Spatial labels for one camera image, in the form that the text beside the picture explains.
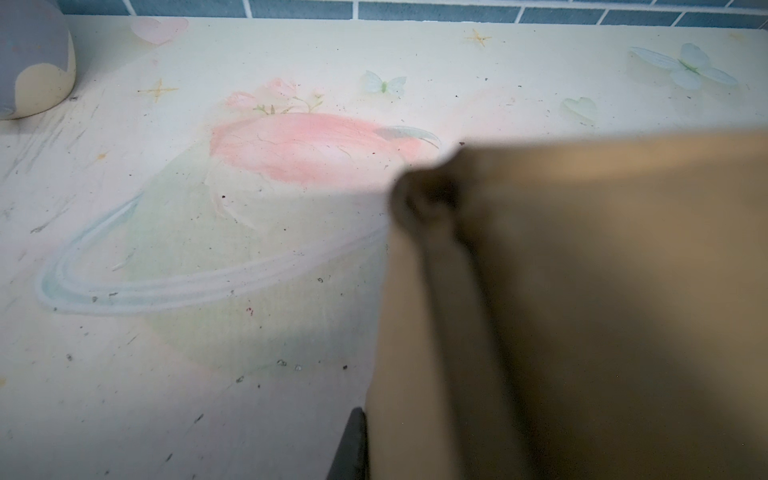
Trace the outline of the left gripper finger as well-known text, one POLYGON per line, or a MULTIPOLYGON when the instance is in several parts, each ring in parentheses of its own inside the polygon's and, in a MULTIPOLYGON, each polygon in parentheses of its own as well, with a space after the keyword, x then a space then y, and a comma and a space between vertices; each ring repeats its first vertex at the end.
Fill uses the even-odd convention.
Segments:
POLYGON ((367 419, 364 410, 356 407, 350 412, 326 479, 366 480, 367 478, 367 419))

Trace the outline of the brown cardboard paper box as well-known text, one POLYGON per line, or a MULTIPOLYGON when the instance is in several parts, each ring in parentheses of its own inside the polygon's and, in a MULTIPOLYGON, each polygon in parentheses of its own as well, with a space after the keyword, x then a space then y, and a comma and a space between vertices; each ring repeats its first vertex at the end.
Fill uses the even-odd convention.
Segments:
POLYGON ((472 147, 412 170, 373 479, 763 479, 767 134, 472 147))

